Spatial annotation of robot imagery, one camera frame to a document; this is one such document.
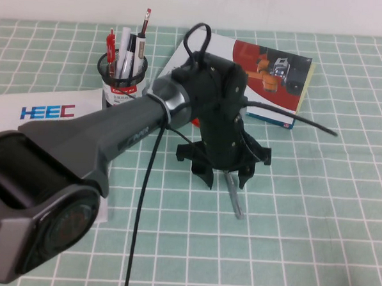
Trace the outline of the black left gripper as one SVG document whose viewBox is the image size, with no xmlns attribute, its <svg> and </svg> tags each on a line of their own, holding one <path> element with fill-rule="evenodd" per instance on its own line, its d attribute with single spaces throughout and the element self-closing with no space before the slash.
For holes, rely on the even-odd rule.
<svg viewBox="0 0 382 286">
<path fill-rule="evenodd" d="M 201 140 L 179 145 L 177 159 L 191 161 L 192 174 L 212 189 L 214 170 L 238 171 L 239 188 L 253 177 L 255 165 L 271 164 L 271 149 L 262 147 L 244 129 L 243 118 L 200 121 Z"/>
</svg>

